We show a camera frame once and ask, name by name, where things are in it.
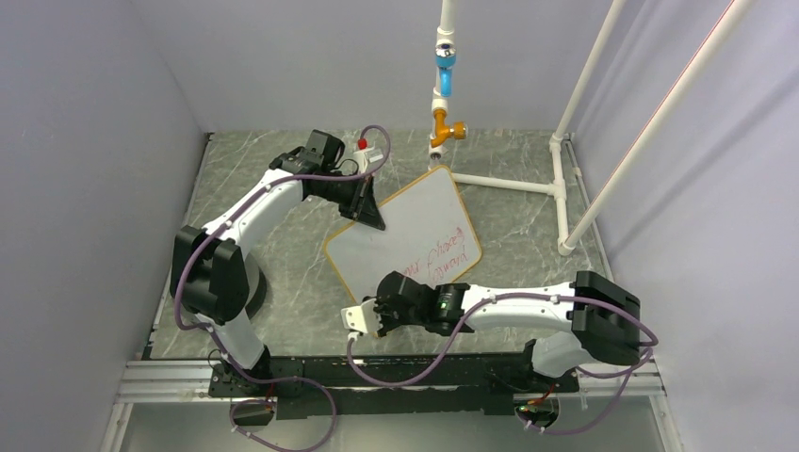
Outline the yellow framed whiteboard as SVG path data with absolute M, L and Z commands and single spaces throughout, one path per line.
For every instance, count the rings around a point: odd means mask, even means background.
M 438 166 L 379 206 L 385 228 L 352 222 L 330 235 L 324 252 L 355 304 L 397 271 L 435 287 L 453 283 L 482 258 L 482 248 L 453 174 Z

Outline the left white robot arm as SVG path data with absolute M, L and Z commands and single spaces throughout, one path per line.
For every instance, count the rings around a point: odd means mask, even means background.
M 173 318 L 182 331 L 207 332 L 232 366 L 234 384 L 249 396 L 263 393 L 271 379 L 269 348 L 247 313 L 251 291 L 246 260 L 254 244 L 309 197 L 333 203 L 341 217 L 384 230 L 374 197 L 374 175 L 390 159 L 359 137 L 365 158 L 345 174 L 346 148 L 338 137 L 313 130 L 307 142 L 275 157 L 255 186 L 225 213 L 203 227 L 186 225 L 176 234 L 171 258 Z

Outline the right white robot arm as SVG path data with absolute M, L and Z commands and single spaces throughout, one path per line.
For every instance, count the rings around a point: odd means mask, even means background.
M 404 326 L 451 336 L 496 328 L 550 330 L 533 342 L 519 378 L 541 391 L 584 364 L 633 366 L 640 361 L 641 302 L 593 271 L 571 282 L 534 288 L 492 288 L 455 282 L 430 287 L 398 272 L 380 282 L 372 299 L 381 336 Z

